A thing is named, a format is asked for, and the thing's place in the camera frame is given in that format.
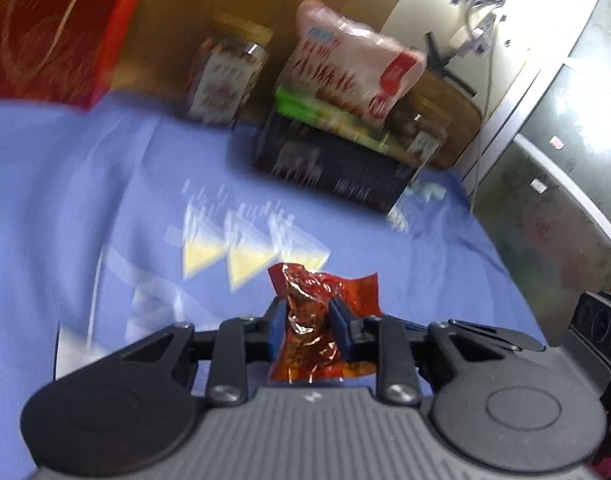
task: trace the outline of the red box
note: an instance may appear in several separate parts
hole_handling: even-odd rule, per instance
[[[0,0],[0,97],[92,107],[138,0]]]

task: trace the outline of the blue tablecloth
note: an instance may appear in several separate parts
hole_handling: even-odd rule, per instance
[[[388,314],[543,340],[454,175],[426,171],[387,221],[250,169],[252,134],[128,94],[88,113],[0,102],[0,480],[34,468],[19,415],[52,378],[58,323],[108,349],[178,319],[215,328],[265,311],[286,255],[378,272]]]

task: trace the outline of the yellow triangle pattern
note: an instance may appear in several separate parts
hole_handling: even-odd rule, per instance
[[[282,257],[281,260],[291,264],[301,264],[310,272],[319,272],[330,258],[330,253],[297,253],[291,251],[287,257]]]
[[[215,240],[187,240],[183,244],[183,279],[191,278],[226,255],[228,245]]]
[[[245,285],[255,275],[267,269],[275,260],[274,248],[239,247],[228,252],[228,280],[230,291],[234,292]]]

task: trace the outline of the jar lid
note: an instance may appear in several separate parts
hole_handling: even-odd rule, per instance
[[[272,39],[272,31],[269,28],[226,12],[215,14],[212,17],[212,26],[219,34],[229,34],[238,40],[249,41],[260,46],[266,46]]]

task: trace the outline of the plastic wrapper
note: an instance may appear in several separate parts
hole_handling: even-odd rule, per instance
[[[379,127],[393,105],[419,80],[423,53],[401,46],[319,0],[297,10],[300,41],[279,84],[307,92]]]
[[[342,360],[327,316],[328,302],[335,296],[360,317],[383,316],[378,306],[376,274],[349,280],[285,263],[270,267],[268,272],[277,295],[288,301],[286,338],[270,373],[273,380],[313,382],[377,371],[372,363]]]

